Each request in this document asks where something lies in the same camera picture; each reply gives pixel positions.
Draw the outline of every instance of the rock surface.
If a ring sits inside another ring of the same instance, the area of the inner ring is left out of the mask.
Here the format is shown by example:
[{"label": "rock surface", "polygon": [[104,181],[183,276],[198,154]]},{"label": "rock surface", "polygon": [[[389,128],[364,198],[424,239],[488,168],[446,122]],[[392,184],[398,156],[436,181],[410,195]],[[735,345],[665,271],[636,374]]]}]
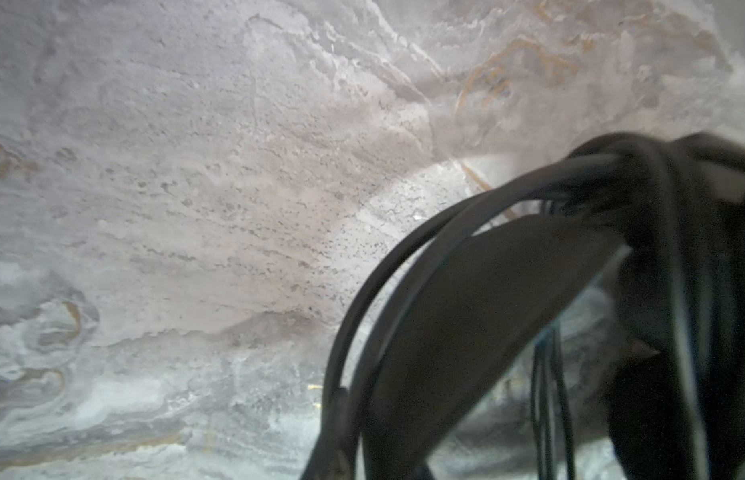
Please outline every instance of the rock surface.
[{"label": "rock surface", "polygon": [[[745,140],[728,5],[0,0],[0,478],[295,478],[348,303],[472,168],[608,130]],[[589,425],[622,337],[584,298],[579,464],[619,478]],[[440,478],[531,475],[527,369]]]}]

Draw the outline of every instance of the thin black wire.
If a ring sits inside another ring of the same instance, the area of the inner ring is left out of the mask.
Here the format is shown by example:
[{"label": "thin black wire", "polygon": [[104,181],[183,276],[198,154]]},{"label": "thin black wire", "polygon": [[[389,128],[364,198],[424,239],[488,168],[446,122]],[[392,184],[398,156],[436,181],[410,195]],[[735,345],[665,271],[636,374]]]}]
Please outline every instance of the thin black wire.
[{"label": "thin black wire", "polygon": [[538,467],[538,478],[543,479],[548,475],[548,469],[544,460],[546,445],[543,437],[543,414],[541,412],[541,385],[542,369],[545,367],[539,347],[535,346],[532,356],[532,375],[530,379],[530,419],[532,422],[532,433],[535,439],[536,462]]},{"label": "thin black wire", "polygon": [[557,396],[559,398],[559,409],[562,417],[562,436],[565,438],[567,475],[568,480],[576,480],[578,475],[575,470],[575,433],[572,428],[570,399],[568,398],[567,385],[565,384],[565,370],[562,366],[562,345],[559,325],[554,326],[551,335],[551,369],[554,371],[554,380],[557,384]]},{"label": "thin black wire", "polygon": [[541,363],[541,383],[543,388],[540,390],[540,403],[542,403],[543,413],[543,460],[546,465],[546,480],[557,480],[557,443],[556,443],[556,421],[554,414],[554,399],[551,395],[551,333],[548,332],[546,337],[539,343]]}]

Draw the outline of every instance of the wire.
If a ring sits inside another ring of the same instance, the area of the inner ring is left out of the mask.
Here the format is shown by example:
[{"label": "wire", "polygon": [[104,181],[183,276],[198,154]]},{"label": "wire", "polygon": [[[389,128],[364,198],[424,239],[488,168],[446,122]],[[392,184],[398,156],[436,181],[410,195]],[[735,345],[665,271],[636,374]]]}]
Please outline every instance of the wire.
[{"label": "wire", "polygon": [[530,379],[530,419],[532,422],[532,433],[535,440],[535,451],[536,451],[536,462],[535,465],[538,467],[538,478],[546,478],[547,468],[544,460],[544,452],[546,445],[543,439],[543,415],[541,413],[541,379],[542,369],[544,363],[542,362],[541,355],[539,354],[538,346],[535,347],[535,351],[532,356],[532,375]]},{"label": "wire", "polygon": [[[673,144],[629,133],[610,134],[586,142],[557,164],[453,205],[419,226],[384,258],[348,308],[327,364],[322,391],[322,424],[327,423],[328,407],[339,389],[353,337],[376,294],[397,268],[431,239],[431,245],[389,298],[362,350],[348,393],[348,409],[341,421],[352,442],[358,443],[361,419],[389,341],[431,275],[456,246],[493,216],[522,200],[543,200],[545,209],[553,212],[565,205],[561,203],[563,193],[579,190],[577,197],[570,196],[571,201],[565,197],[568,211],[579,211],[577,204],[570,203],[582,202],[588,209],[598,187],[605,187],[609,182],[612,182],[610,186],[620,185],[627,191],[650,187],[658,273],[667,286],[673,320],[673,358],[682,409],[681,428],[690,453],[688,471],[695,480],[709,478],[710,453],[701,405],[705,396],[701,388],[705,392],[708,379],[718,379],[720,374],[733,377],[727,367],[733,365],[735,349],[732,347],[738,345],[738,331],[731,267],[729,259],[723,255],[727,245],[718,225],[717,212],[713,211],[713,196],[701,180],[697,162],[690,162],[690,158],[745,172],[745,149],[709,134],[692,135]],[[643,168],[637,170],[637,164]],[[644,172],[645,176],[638,178],[637,171]],[[636,204],[626,206],[636,208]],[[554,475],[555,478],[553,412],[547,408],[551,407],[549,377],[553,374],[561,407],[568,474],[572,480],[575,478],[575,444],[561,364],[560,336],[558,330],[550,334],[548,351],[541,347],[539,353],[536,347],[531,416],[536,448],[544,454],[539,476],[551,478]],[[717,380],[715,386],[721,385],[730,384]],[[713,428],[715,431],[721,428],[723,432],[726,427]]]},{"label": "wire", "polygon": [[554,370],[554,380],[557,384],[557,395],[559,397],[559,409],[562,417],[562,435],[565,437],[565,461],[567,462],[568,480],[576,480],[578,477],[575,470],[575,434],[572,428],[572,416],[570,414],[570,399],[565,384],[565,371],[562,366],[561,332],[559,325],[551,332],[551,369]]},{"label": "wire", "polygon": [[543,388],[540,391],[541,403],[543,404],[543,460],[546,465],[546,480],[557,480],[557,444],[555,435],[555,417],[554,417],[554,399],[551,397],[551,333],[541,341],[538,348],[540,349],[541,362],[543,363],[541,383]]},{"label": "wire", "polygon": [[346,365],[348,351],[351,349],[351,344],[358,330],[359,323],[362,322],[365,313],[375,300],[380,289],[383,288],[383,285],[397,271],[399,266],[404,264],[421,246],[431,240],[455,215],[461,213],[466,206],[469,206],[487,193],[483,192],[474,197],[462,200],[426,220],[410,235],[407,235],[404,240],[399,242],[381,263],[378,264],[369,277],[367,277],[367,280],[362,284],[359,292],[348,307],[346,316],[343,317],[329,353],[322,386],[322,423],[327,420],[326,415],[329,412],[332,396],[340,387],[343,367]]},{"label": "wire", "polygon": [[346,410],[349,435],[355,439],[358,437],[360,419],[366,411],[380,360],[393,333],[431,275],[443,264],[450,252],[509,206],[522,200],[545,198],[545,194],[552,190],[583,187],[609,178],[615,173],[616,164],[615,155],[598,154],[535,170],[478,198],[439,232],[389,298],[362,350],[349,389]]},{"label": "wire", "polygon": [[688,453],[687,463],[691,478],[706,480],[710,477],[707,434],[699,401],[694,346],[691,334],[692,282],[685,269],[685,252],[682,247],[680,222],[683,218],[677,208],[675,183],[668,164],[661,153],[646,139],[619,140],[610,144],[607,151],[624,158],[634,158],[646,168],[649,181],[656,195],[654,212],[657,234],[656,252],[662,276],[668,288],[671,308],[673,354],[682,410],[683,439]]}]

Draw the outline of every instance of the rust stain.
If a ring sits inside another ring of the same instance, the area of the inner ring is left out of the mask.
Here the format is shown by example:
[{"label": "rust stain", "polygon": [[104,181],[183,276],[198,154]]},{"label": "rust stain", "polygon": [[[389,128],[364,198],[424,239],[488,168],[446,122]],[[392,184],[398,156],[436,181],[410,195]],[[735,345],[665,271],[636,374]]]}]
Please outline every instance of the rust stain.
[{"label": "rust stain", "polygon": [[23,159],[21,156],[7,151],[0,144],[0,179],[9,177],[12,172],[20,172],[27,182],[30,182],[34,173],[39,170],[36,162]]},{"label": "rust stain", "polygon": [[10,175],[11,170],[12,162],[6,155],[2,155],[2,159],[0,160],[0,178],[7,178],[7,176]]},{"label": "rust stain", "polygon": [[215,448],[215,432],[213,428],[207,428],[204,434],[204,448],[202,453],[212,453]]},{"label": "rust stain", "polygon": [[70,302],[68,300],[64,300],[63,306],[66,307],[66,310],[68,310],[68,314],[71,315],[71,318],[74,319],[76,322],[76,328],[71,331],[68,335],[66,335],[66,342],[70,342],[71,340],[77,338],[79,336],[79,333],[82,331],[82,315],[79,312],[79,307],[77,307],[76,303]]},{"label": "rust stain", "polygon": [[501,94],[502,91],[504,91],[509,86],[509,80],[506,78],[503,82],[495,85],[490,92],[487,94],[486,97],[482,99],[482,106],[483,108],[487,108],[491,102],[493,102],[496,98],[498,98],[498,95]]},{"label": "rust stain", "polygon": [[64,391],[66,389],[66,379],[63,376],[63,372],[60,370],[53,370],[53,369],[25,369],[23,370],[23,375],[21,378],[15,380],[16,383],[24,383],[29,382],[31,380],[38,380],[41,379],[41,377],[44,376],[46,373],[52,373],[54,374],[58,380],[60,380],[60,391]]},{"label": "rust stain", "polygon": [[[479,188],[481,188],[483,191],[489,191],[492,190],[493,187],[490,186],[487,182],[483,180],[483,178],[479,177],[479,174],[477,174],[473,168],[469,167],[468,165],[464,164],[463,162],[459,162],[461,164],[461,168],[465,172],[466,176],[472,179],[474,183],[476,183]],[[511,207],[507,208],[502,212],[502,215],[505,216],[509,220],[514,220],[516,218],[519,218],[519,215],[517,215],[516,212],[512,210]]]},{"label": "rust stain", "polygon": [[546,10],[546,0],[543,0],[543,2],[535,5],[535,14],[537,14],[540,20],[542,20],[544,23],[551,23],[554,21],[554,19],[549,14],[549,11]]},{"label": "rust stain", "polygon": [[[570,62],[561,56],[547,52],[540,43],[528,40],[527,38],[515,38],[506,45],[501,52],[493,54],[469,74],[465,86],[458,96],[458,102],[455,105],[455,113],[458,113],[461,108],[463,108],[466,98],[478,87],[477,83],[479,79],[484,80],[485,84],[492,85],[489,91],[489,94],[491,95],[490,101],[507,88],[512,79],[506,78],[501,82],[498,82],[500,75],[505,72],[503,61],[511,54],[522,51],[532,52],[538,58],[543,66],[544,78],[551,85],[561,84],[561,82],[564,81],[564,76],[568,72],[576,74],[579,71],[579,66],[577,64]],[[483,101],[483,104],[484,106],[487,106],[489,101]]]},{"label": "rust stain", "polygon": [[591,27],[596,27],[596,18],[594,17],[594,11],[589,7],[582,8],[580,11],[578,11],[575,14],[575,20],[583,22],[584,24],[587,24]]},{"label": "rust stain", "polygon": [[72,448],[50,448],[46,451],[0,460],[0,472],[12,467],[29,467],[57,460],[71,461],[82,457],[99,457],[109,453],[135,452],[138,448],[180,444],[180,430],[163,436],[138,438],[124,442],[111,442]]},{"label": "rust stain", "polygon": [[733,71],[716,37],[708,30],[691,32],[694,25],[684,15],[668,13],[663,17],[658,17],[652,14],[642,14],[628,18],[625,24],[641,28],[644,36],[692,43],[701,52],[713,56],[726,72]]},{"label": "rust stain", "polygon": [[569,40],[565,40],[562,42],[562,44],[567,45],[569,47],[576,47],[578,45],[581,46],[583,49],[583,53],[587,54],[594,50],[594,47],[597,46],[597,41],[593,38],[584,37],[583,35],[575,35],[573,38],[570,38]]}]

